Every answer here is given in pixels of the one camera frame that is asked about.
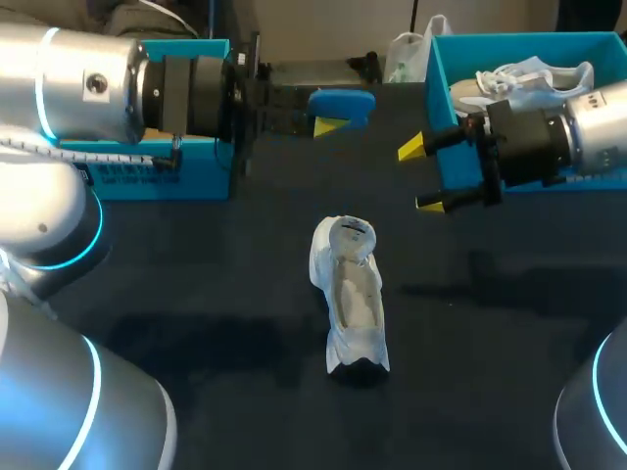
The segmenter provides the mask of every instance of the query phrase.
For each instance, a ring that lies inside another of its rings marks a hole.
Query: shoe
[[[372,226],[350,216],[327,217],[313,234],[310,279],[329,305],[329,374],[362,358],[390,370],[375,245]]]
[[[478,71],[475,79],[462,80],[451,87],[451,98],[458,116],[486,113],[498,101],[509,100],[514,111],[547,109],[594,88],[592,64],[574,69],[551,67],[538,57],[494,71]]]

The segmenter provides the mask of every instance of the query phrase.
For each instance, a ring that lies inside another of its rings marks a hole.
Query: blue light ring
[[[102,366],[100,364],[100,356],[96,351],[96,347],[89,341],[87,338],[83,336],[83,340],[87,343],[87,347],[91,353],[91,359],[94,364],[94,380],[93,386],[91,389],[91,398],[89,399],[89,405],[87,406],[87,412],[85,413],[85,419],[78,430],[78,435],[74,440],[66,458],[64,458],[61,465],[57,470],[70,470],[80,450],[85,444],[87,440],[87,436],[89,435],[89,431],[94,423],[94,418],[96,417],[96,410],[98,409],[98,403],[100,402],[100,395],[102,390]]]
[[[627,454],[627,445],[625,444],[625,442],[622,440],[622,438],[618,434],[618,431],[616,431],[616,428],[614,428],[614,425],[611,423],[611,421],[609,419],[609,416],[607,415],[607,412],[605,411],[605,408],[603,406],[603,402],[601,400],[601,394],[599,392],[599,377],[598,377],[598,374],[599,374],[599,358],[601,357],[601,352],[603,350],[603,346],[605,346],[605,343],[609,339],[609,336],[603,340],[603,342],[599,346],[599,349],[597,350],[597,354],[595,355],[595,360],[594,360],[593,365],[592,365],[592,388],[593,388],[593,392],[595,394],[595,401],[597,402],[597,408],[599,409],[599,414],[601,415],[601,419],[603,420],[603,424],[605,425],[605,427],[607,428],[607,430],[609,431],[609,433],[613,437],[614,441],[618,444],[620,449],[625,454]]]
[[[59,263],[59,264],[53,264],[53,265],[50,265],[50,266],[32,266],[32,265],[27,265],[26,267],[29,267],[31,269],[40,270],[40,271],[54,271],[55,269],[63,269],[65,267],[68,267],[68,266],[74,264],[75,262],[78,262],[81,259],[85,258],[85,256],[87,256],[87,254],[96,246],[96,243],[98,243],[98,239],[100,238],[100,235],[102,234],[102,228],[103,228],[102,204],[100,203],[100,200],[98,199],[98,196],[96,196],[96,193],[94,193],[92,191],[92,194],[93,194],[94,198],[96,198],[96,204],[98,204],[98,214],[100,216],[100,220],[98,221],[98,230],[96,231],[96,235],[94,235],[94,238],[91,241],[91,243],[89,245],[87,245],[87,248],[85,248],[82,252],[80,252],[74,258],[72,258],[72,259],[70,259],[68,261]]]
[[[37,51],[37,66],[38,70],[35,75],[35,103],[37,105],[37,114],[39,115],[39,122],[41,123],[41,128],[43,129],[46,136],[56,141],[57,137],[55,136],[52,128],[50,127],[50,123],[48,122],[48,117],[46,116],[46,108],[43,102],[43,82],[44,82],[44,74],[45,68],[43,66],[43,60],[46,54],[46,50],[52,41],[53,36],[59,31],[57,27],[51,27],[46,31],[46,33],[41,38],[41,42],[39,43],[39,50]]]

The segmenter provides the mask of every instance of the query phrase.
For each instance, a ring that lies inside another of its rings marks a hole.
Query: shoe insole
[[[335,302],[344,327],[376,327],[380,293],[376,277],[367,265],[339,263],[335,275]]]
[[[372,234],[358,225],[343,224],[339,230],[329,235],[331,250],[337,257],[356,259],[358,252],[371,240]]]
[[[570,91],[579,85],[579,76],[575,74],[569,75],[561,75],[554,74],[553,75],[553,88],[557,91]]]

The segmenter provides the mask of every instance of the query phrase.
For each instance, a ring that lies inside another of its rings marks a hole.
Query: white plastic bag
[[[427,75],[431,39],[433,36],[453,34],[447,17],[436,15],[427,25],[424,35],[404,32],[388,49],[383,81],[405,83],[424,81]]]

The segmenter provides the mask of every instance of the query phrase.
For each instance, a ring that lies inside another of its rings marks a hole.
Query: blue container
[[[143,41],[151,61],[168,56],[226,58],[227,40]],[[102,154],[168,157],[171,140],[138,145],[116,142],[64,142],[63,148]],[[77,164],[83,177],[103,201],[225,200],[231,181],[233,149],[215,139],[183,139],[183,164],[178,172],[156,172],[151,166]]]
[[[627,49],[613,32],[469,34],[437,36],[431,45],[426,77],[429,123],[434,130],[457,125],[449,86],[472,78],[477,71],[492,71],[533,56],[555,67],[576,67],[584,61],[595,68],[595,88],[627,79]],[[481,170],[474,148],[467,144],[438,152],[445,189],[476,186]],[[533,183],[511,191],[563,191],[627,189],[627,170],[600,179],[544,189]]]

